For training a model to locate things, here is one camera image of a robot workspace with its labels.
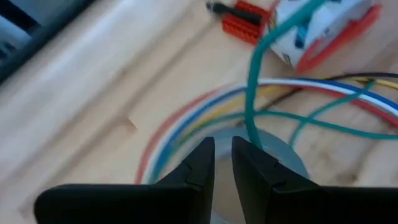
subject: wooden surface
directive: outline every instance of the wooden surface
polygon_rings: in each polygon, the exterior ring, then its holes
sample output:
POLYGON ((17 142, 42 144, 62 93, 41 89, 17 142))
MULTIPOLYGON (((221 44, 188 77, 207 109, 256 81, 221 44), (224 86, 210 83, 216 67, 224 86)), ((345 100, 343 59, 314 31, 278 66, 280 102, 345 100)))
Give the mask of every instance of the wooden surface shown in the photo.
MULTIPOLYGON (((381 2, 376 26, 304 75, 398 72, 398 2, 381 2)), ((223 33, 205 0, 99 0, 1 88, 0 223, 34 223, 33 201, 53 185, 132 183, 158 125, 200 93, 245 81, 251 50, 223 33)), ((265 53, 262 77, 293 75, 265 53)), ((395 90, 374 91, 397 99, 395 90)), ((331 99, 308 91, 278 109, 308 114, 331 99)), ((320 118, 395 131, 351 105, 320 118)), ((297 125, 280 118, 257 123, 284 140, 297 125)), ((396 145, 308 126, 296 151, 320 184, 397 186, 396 145)))

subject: black screwdriver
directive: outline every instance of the black screwdriver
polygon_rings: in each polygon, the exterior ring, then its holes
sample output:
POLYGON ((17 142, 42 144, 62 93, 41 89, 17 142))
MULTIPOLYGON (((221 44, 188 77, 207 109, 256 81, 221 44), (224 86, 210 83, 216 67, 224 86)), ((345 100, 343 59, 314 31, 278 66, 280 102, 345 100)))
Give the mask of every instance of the black screwdriver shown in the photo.
POLYGON ((245 21, 248 21, 254 25, 259 25, 262 20, 262 16, 259 14, 247 12, 242 9, 235 9, 233 7, 226 6, 223 3, 218 2, 218 1, 214 1, 214 2, 208 1, 206 3, 206 7, 208 10, 214 12, 217 15, 229 13, 229 14, 239 17, 245 21))

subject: yellow wire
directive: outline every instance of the yellow wire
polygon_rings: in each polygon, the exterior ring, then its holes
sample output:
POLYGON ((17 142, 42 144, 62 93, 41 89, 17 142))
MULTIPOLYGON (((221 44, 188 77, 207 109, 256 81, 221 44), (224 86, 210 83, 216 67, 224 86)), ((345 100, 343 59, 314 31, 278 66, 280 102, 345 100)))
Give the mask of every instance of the yellow wire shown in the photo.
MULTIPOLYGON (((368 82, 368 78, 363 78, 363 77, 350 77, 350 78, 345 78, 345 80, 355 80, 359 82, 368 82)), ((387 80, 375 80, 375 83, 387 87, 394 88, 398 90, 398 83, 390 82, 387 80)), ((279 88, 282 88, 281 86, 275 86, 275 85, 266 85, 266 86, 259 86, 257 89, 257 96, 258 95, 266 95, 271 91, 275 91, 279 88)), ((233 109, 237 108, 239 105, 243 105, 245 99, 245 95, 238 95, 232 98, 231 100, 227 101, 226 103, 214 107, 211 111, 205 113, 201 118, 199 118, 196 122, 192 123, 190 126, 186 128, 186 130, 182 133, 181 138, 184 137, 187 133, 189 133, 191 130, 195 129, 199 125, 216 118, 218 116, 227 114, 231 112, 233 109)))

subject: blue wire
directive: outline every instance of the blue wire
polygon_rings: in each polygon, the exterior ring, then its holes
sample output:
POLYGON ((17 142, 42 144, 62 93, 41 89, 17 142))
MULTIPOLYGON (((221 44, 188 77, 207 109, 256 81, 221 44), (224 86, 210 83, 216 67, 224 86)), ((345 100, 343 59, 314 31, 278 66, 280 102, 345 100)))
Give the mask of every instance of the blue wire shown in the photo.
MULTIPOLYGON (((329 80, 317 80, 317 79, 311 79, 311 78, 289 78, 291 80, 309 80, 309 81, 313 81, 313 82, 318 82, 318 83, 326 83, 329 85, 334 85, 334 86, 338 86, 338 87, 342 87, 342 88, 346 88, 349 90, 353 90, 355 92, 357 91, 361 91, 362 89, 360 88, 356 88, 355 86, 351 86, 351 85, 347 85, 344 83, 339 83, 339 82, 335 82, 335 81, 329 81, 329 80)), ((154 170, 152 172, 152 175, 150 177, 150 183, 154 183, 157 179, 157 177, 160 174, 160 171, 162 170, 163 166, 165 165, 165 163, 167 162, 170 154, 172 153, 172 141, 174 139, 177 139, 177 137, 183 132, 183 130, 188 127, 191 123, 193 123, 199 116, 201 116, 204 112, 206 112, 209 108, 212 108, 214 105, 222 102, 222 101, 226 101, 228 98, 237 95, 241 92, 243 92, 246 89, 246 87, 241 87, 238 88, 236 90, 233 90, 231 92, 225 93, 224 95, 221 95, 211 101, 209 101, 207 104, 203 105, 202 108, 200 108, 198 111, 194 112, 191 117, 189 117, 184 123, 181 124, 180 127, 178 127, 173 134, 171 135, 170 139, 167 141, 167 143, 165 144, 164 148, 162 149, 162 151, 160 152, 159 158, 155 163, 155 167, 154 170)), ((384 98, 383 96, 380 96, 378 94, 375 94, 371 91, 366 91, 363 93, 363 95, 368 95, 370 97, 376 98, 379 101, 382 101, 383 103, 395 108, 398 110, 398 105, 396 103, 394 103, 391 100, 388 100, 386 98, 384 98)))

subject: red terminal block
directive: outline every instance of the red terminal block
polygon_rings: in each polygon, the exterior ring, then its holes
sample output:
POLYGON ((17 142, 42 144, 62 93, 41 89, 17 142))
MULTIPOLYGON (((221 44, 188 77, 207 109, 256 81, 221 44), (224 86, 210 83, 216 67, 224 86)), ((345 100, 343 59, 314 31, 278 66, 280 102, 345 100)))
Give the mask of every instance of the red terminal block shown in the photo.
POLYGON ((244 19, 240 19, 231 14, 225 14, 222 17, 223 30, 241 40, 256 45, 259 38, 263 35, 264 28, 269 19, 269 11, 242 0, 238 0, 234 8, 261 15, 261 23, 256 26, 244 19))

